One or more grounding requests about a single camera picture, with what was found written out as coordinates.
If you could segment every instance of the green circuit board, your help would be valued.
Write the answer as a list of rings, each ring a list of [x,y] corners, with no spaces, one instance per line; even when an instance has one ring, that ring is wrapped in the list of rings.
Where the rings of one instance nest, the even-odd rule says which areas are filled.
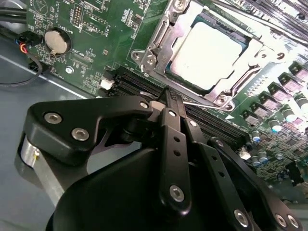
[[[54,75],[96,96],[106,68],[124,66],[142,75],[131,60],[130,53],[146,48],[167,3],[168,0],[29,0],[27,24],[30,31],[44,35],[49,28],[58,27],[66,31],[72,40],[72,50],[63,56],[55,58],[43,44],[30,48],[31,52],[51,66]],[[247,31],[251,30],[236,19],[234,23]],[[294,46],[289,40],[286,44]],[[303,64],[307,60],[308,52],[305,50],[298,61]],[[253,130],[260,132],[261,142],[252,154],[267,152],[269,161],[257,168],[258,175],[267,181],[276,181],[277,174],[291,161],[307,159],[307,120],[303,119],[296,126],[287,123],[281,114],[282,105],[252,127],[243,118],[243,112],[259,101],[260,93],[268,91],[268,84],[287,71],[284,68],[288,65],[284,64],[281,72],[275,74],[273,69],[279,69],[279,65],[264,68],[234,98],[235,110],[232,112],[203,108],[249,134]],[[67,66],[73,67],[74,72],[68,74],[65,71]],[[153,78],[150,80],[163,86]],[[271,131],[268,122],[272,119],[281,122],[281,132]],[[283,160],[275,158],[278,153],[283,153]]]
[[[29,30],[44,35],[58,27],[72,40],[69,54],[54,58],[44,45],[32,48],[51,72],[96,95],[105,68],[137,68],[130,51],[144,49],[167,0],[30,0]],[[74,69],[72,74],[65,67]]]

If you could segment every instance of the black memory slot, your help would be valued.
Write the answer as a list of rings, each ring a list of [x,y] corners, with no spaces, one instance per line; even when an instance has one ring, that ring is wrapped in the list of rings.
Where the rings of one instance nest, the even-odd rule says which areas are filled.
[[[108,91],[108,96],[140,95],[140,92],[144,91],[158,97],[162,90],[163,87],[150,82],[145,77],[120,68],[117,71],[114,86]],[[199,124],[207,139],[220,137],[234,150],[241,148],[249,141],[247,133],[198,107],[187,105],[186,113],[189,118]]]

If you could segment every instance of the connector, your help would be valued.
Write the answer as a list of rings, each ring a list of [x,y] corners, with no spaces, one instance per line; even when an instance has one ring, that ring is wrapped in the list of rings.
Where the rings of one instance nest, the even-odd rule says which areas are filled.
[[[25,31],[19,35],[19,42],[25,43],[27,46],[36,46],[43,42],[43,36],[33,33],[31,31]]]

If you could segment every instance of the black cable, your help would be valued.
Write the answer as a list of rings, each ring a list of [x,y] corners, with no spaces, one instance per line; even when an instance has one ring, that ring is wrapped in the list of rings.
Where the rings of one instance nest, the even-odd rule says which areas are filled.
[[[26,17],[24,16],[11,16],[11,15],[0,15],[0,21],[9,23],[22,23],[27,24]]]
[[[21,81],[21,82],[17,82],[17,83],[0,83],[0,87],[8,88],[8,87],[24,86],[24,85],[27,85],[27,84],[35,81],[42,74],[43,66],[39,62],[39,60],[33,54],[27,53],[27,56],[36,63],[36,65],[38,66],[38,72],[32,78],[27,79],[25,81]]]
[[[0,7],[0,15],[8,15],[8,14],[26,16],[27,11],[24,9]]]

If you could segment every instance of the mounting hole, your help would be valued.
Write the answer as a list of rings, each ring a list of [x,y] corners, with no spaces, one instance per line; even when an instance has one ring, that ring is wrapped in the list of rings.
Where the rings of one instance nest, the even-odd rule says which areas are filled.
[[[173,139],[174,139],[176,142],[178,142],[178,143],[180,142],[180,139],[179,139],[178,137],[176,137],[176,136],[173,137]]]
[[[232,109],[233,109],[233,106],[230,105],[230,104],[228,104],[228,105],[226,106],[226,109],[227,109],[227,110],[232,110]]]
[[[181,153],[179,151],[173,151],[174,155],[181,156]]]
[[[133,53],[133,58],[135,60],[139,60],[140,59],[140,55],[138,53]]]
[[[175,112],[174,111],[169,111],[169,114],[171,115],[171,116],[173,116],[173,117],[176,117],[177,116],[177,114],[175,114]]]
[[[281,59],[283,59],[284,57],[285,57],[285,54],[282,53],[282,52],[280,52],[280,53],[277,54],[277,59],[278,59],[278,60],[281,60]]]
[[[218,174],[220,174],[221,177],[225,177],[225,174],[223,172],[218,172]]]
[[[149,105],[145,102],[140,102],[140,106],[143,107],[143,108],[149,108]]]

